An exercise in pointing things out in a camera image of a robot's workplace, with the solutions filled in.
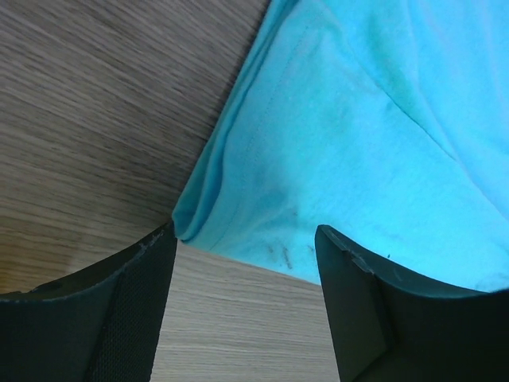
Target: dark stain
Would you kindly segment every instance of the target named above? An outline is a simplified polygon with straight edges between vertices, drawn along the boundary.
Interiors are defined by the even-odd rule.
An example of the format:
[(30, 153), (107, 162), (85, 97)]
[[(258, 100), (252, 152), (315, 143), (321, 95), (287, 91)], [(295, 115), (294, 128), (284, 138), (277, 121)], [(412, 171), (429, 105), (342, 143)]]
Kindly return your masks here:
[(267, 245), (267, 252), (269, 252), (270, 259), (276, 263), (278, 261), (278, 257), (274, 254), (274, 249), (271, 245)]
[(293, 269), (292, 263), (289, 261), (288, 248), (287, 247), (283, 247), (283, 258), (285, 259), (285, 263), (286, 263), (286, 266), (288, 267), (288, 269)]

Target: black mesh fabric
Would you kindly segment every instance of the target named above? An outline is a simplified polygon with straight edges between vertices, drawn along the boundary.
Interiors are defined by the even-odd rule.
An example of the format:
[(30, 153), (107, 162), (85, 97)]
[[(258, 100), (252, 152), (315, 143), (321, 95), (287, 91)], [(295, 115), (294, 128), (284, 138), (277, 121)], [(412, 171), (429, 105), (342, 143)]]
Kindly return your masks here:
[(166, 253), (166, 240), (158, 236), (142, 251), (119, 278), (86, 382), (150, 380), (173, 256)]

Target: light blue fabric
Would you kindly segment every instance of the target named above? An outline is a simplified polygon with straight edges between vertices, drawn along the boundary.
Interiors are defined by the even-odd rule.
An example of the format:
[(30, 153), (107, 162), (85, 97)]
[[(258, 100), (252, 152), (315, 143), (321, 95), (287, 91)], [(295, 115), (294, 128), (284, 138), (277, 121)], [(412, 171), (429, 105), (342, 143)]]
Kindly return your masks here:
[(329, 224), (509, 287), (509, 2), (273, 0), (173, 213), (185, 243), (319, 283)]

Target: wooden floor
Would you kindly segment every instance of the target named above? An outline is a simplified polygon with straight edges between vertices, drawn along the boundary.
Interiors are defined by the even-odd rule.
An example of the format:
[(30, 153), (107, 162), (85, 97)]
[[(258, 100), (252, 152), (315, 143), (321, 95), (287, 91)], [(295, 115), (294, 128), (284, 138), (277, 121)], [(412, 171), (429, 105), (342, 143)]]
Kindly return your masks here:
[[(0, 293), (167, 221), (267, 0), (0, 2)], [(180, 248), (155, 381), (337, 381), (320, 288)]]

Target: wooden surface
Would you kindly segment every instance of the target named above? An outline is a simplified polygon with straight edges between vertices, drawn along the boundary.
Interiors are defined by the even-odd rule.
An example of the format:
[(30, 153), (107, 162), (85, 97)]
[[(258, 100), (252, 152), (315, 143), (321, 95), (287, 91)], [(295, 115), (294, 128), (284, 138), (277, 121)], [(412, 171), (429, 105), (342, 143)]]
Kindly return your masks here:
[[(170, 218), (266, 0), (0, 2), (0, 293)], [(320, 288), (180, 250), (156, 381), (336, 381)]]

